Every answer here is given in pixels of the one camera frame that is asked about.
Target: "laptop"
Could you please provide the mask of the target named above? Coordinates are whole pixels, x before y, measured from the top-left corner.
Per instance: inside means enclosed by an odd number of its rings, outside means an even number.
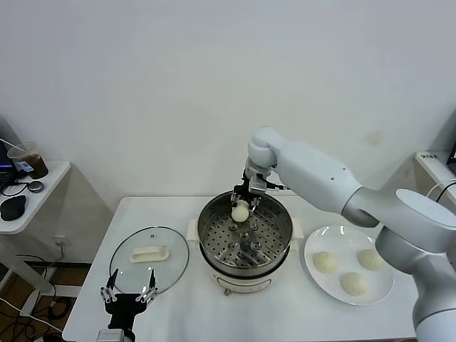
[[[6,155],[7,151],[3,143],[0,142],[0,189],[16,178],[17,169],[14,163]]]

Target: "table leg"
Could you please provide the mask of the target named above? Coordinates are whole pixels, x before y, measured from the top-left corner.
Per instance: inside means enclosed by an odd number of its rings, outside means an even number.
[[[0,291],[5,287],[6,283],[8,280],[11,278],[11,276],[14,274],[12,270],[8,270],[7,273],[4,275],[4,277],[0,281]]]
[[[3,241],[0,241],[0,262],[38,290],[42,292],[53,291],[51,283],[43,279],[40,274],[16,256],[14,250]]]
[[[46,280],[51,280],[52,276],[56,272],[55,267],[51,267],[48,269],[47,274],[46,274]],[[31,315],[33,308],[35,307],[36,303],[38,303],[38,300],[45,296],[45,297],[71,297],[71,298],[78,298],[79,291],[81,290],[80,286],[69,286],[69,285],[55,285],[56,289],[54,290],[54,287],[52,287],[51,292],[43,292],[39,291],[38,289],[35,289],[27,298],[24,306],[22,306],[22,311],[25,314]]]

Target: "white plate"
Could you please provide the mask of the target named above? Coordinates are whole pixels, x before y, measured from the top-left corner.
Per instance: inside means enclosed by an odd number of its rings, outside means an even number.
[[[374,240],[350,226],[322,227],[307,239],[304,259],[313,280],[332,297],[353,305],[371,305],[385,299],[394,285],[394,269],[386,262],[378,271],[365,269],[357,259],[357,253],[375,248]],[[332,274],[321,273],[316,269],[313,255],[319,252],[334,253],[338,268]],[[341,276],[346,273],[359,273],[369,283],[369,291],[362,296],[352,296],[341,286]]]

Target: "cable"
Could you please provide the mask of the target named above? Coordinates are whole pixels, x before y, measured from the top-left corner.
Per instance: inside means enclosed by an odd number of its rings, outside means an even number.
[[[26,296],[26,298],[28,298],[32,293],[33,291],[35,291],[35,289],[31,290],[28,295]],[[6,331],[8,330],[9,327],[13,326],[13,336],[14,336],[14,339],[20,335],[22,333],[22,331],[24,331],[24,329],[27,329],[27,326],[29,325],[30,323],[30,318],[28,317],[20,317],[19,316],[19,313],[15,316],[15,317],[12,317],[14,318],[14,322],[9,324],[2,332],[0,332],[0,336]],[[23,322],[19,322],[19,319],[23,319],[23,318],[27,318],[27,322],[26,323],[23,323]],[[16,327],[17,326],[23,326],[22,329],[19,331],[19,333],[16,335]]]
[[[32,335],[34,335],[34,334],[35,334],[35,327],[32,326],[30,323],[31,323],[31,319],[28,319],[28,321],[27,321],[27,323],[26,323],[26,326],[24,327],[24,335],[25,335],[30,341],[32,341],[31,336],[27,335],[27,329],[28,329],[28,328],[31,328],[31,333],[32,333]],[[19,335],[20,335],[20,334],[18,334],[18,336],[14,337],[13,342],[16,340],[16,338],[19,337]]]
[[[56,305],[49,306],[48,307],[48,317],[50,320],[62,319],[71,310],[71,300],[66,297],[59,297],[54,301],[54,303],[56,303],[56,304],[61,303],[61,304],[64,304],[65,306],[64,306],[62,312],[60,312],[60,313],[54,312],[54,308],[56,307]]]
[[[49,310],[49,307],[50,306],[47,306],[46,308],[42,308],[42,309],[39,309],[38,311],[34,311],[34,312],[32,312],[32,314],[33,315],[40,314],[41,312],[43,312],[45,310]]]
[[[51,306],[53,306],[56,303],[57,289],[56,289],[56,286],[54,284],[52,284],[51,282],[50,282],[50,284],[54,288],[54,294],[52,295],[52,303],[51,303]]]
[[[56,262],[59,262],[60,260],[63,259],[63,244],[60,243],[60,244],[57,244],[59,247],[60,247],[60,258],[58,258],[57,260],[55,260],[52,264],[50,264],[48,267],[52,267]]]
[[[259,174],[257,175],[257,177],[258,177],[260,180],[262,180],[263,182],[266,183],[266,187],[267,187],[268,189],[290,190],[290,188],[289,188],[289,187],[286,187],[285,185],[277,185],[277,184],[274,184],[274,183],[272,183],[272,182],[266,180],[266,178],[264,178],[263,175],[262,175],[261,173],[259,173]]]
[[[451,179],[451,180],[443,180],[442,182],[439,182],[437,183],[436,185],[434,185],[433,187],[430,188],[428,194],[426,195],[426,197],[429,197],[429,195],[432,193],[432,191],[434,191],[435,188],[439,187],[440,185],[446,183],[446,182],[456,182],[456,179]]]
[[[0,315],[6,316],[6,317],[8,317],[8,318],[16,318],[16,316],[10,316],[10,315],[8,315],[7,313],[4,313],[4,312],[2,312],[2,311],[0,311]]]
[[[52,324],[49,324],[48,322],[43,321],[43,320],[41,320],[41,319],[39,319],[39,318],[35,318],[35,317],[29,315],[28,313],[22,311],[21,309],[16,308],[13,304],[10,304],[6,299],[0,298],[0,301],[3,301],[3,302],[5,302],[6,304],[10,305],[11,308],[16,309],[17,311],[19,311],[19,312],[22,313],[23,315],[28,316],[28,317],[30,317],[30,318],[32,318],[32,319],[34,319],[34,320],[36,320],[36,321],[39,321],[39,322],[41,322],[41,323],[44,323],[44,324],[46,324],[47,326],[50,326],[52,329],[57,330],[57,331],[60,332],[60,333],[63,333],[62,330],[60,330],[59,328],[56,328],[56,327],[53,326]]]
[[[14,322],[14,323],[10,323],[8,326],[6,326],[5,329],[3,329],[2,331],[0,331],[0,336],[3,335],[8,329],[10,329],[12,326],[15,326],[15,325],[20,325],[20,326],[26,326],[27,323],[20,323],[20,322]],[[33,326],[30,326],[32,329],[33,329],[33,333],[35,332],[35,328]]]
[[[47,262],[46,260],[44,260],[43,258],[41,258],[40,256],[36,256],[36,255],[31,255],[31,254],[16,254],[17,257],[28,257],[28,258],[35,258],[35,259],[39,259],[41,260],[45,265],[45,269],[44,269],[44,278],[46,278],[46,276],[48,275],[48,266],[46,266]]]
[[[37,317],[46,317],[46,318],[49,320],[49,322],[51,322],[51,319],[50,319],[49,317],[47,317],[46,315],[40,315],[40,316],[37,316]],[[43,339],[44,339],[44,336],[49,332],[49,329],[50,329],[50,328],[48,327],[48,328],[44,331],[44,334],[42,335],[42,338],[43,338]]]
[[[4,191],[5,191],[5,189],[6,189],[7,187],[11,187],[11,186],[13,186],[13,185],[19,185],[19,184],[25,184],[24,187],[22,188],[22,190],[20,190],[20,191],[14,193],[14,194],[11,194],[11,195],[5,194]],[[17,196],[17,195],[21,194],[22,192],[24,192],[24,190],[27,189],[28,185],[29,185],[29,184],[26,183],[26,182],[17,182],[17,181],[14,181],[14,182],[12,182],[12,183],[6,183],[6,184],[1,188],[1,194],[2,194],[3,196],[5,196],[5,197],[14,197],[14,196]]]
[[[455,184],[456,184],[456,182],[447,185],[447,186],[442,190],[442,192],[440,193],[440,195],[437,197],[437,199],[436,199],[435,201],[438,203],[439,200],[442,198],[443,194],[445,193],[445,191],[447,191],[448,188],[452,187],[452,186],[455,185]]]
[[[36,335],[39,335],[40,333],[46,333],[48,329],[49,329],[49,328],[44,329],[44,330],[42,330],[42,331],[39,331],[38,333],[34,333],[32,336],[29,336],[28,338],[26,338],[25,340],[22,340],[21,342],[30,341],[31,338],[35,337]]]

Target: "lid handle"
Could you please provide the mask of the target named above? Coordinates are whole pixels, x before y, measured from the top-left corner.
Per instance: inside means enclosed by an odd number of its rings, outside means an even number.
[[[165,246],[136,247],[128,257],[132,264],[138,262],[163,261],[170,255]]]

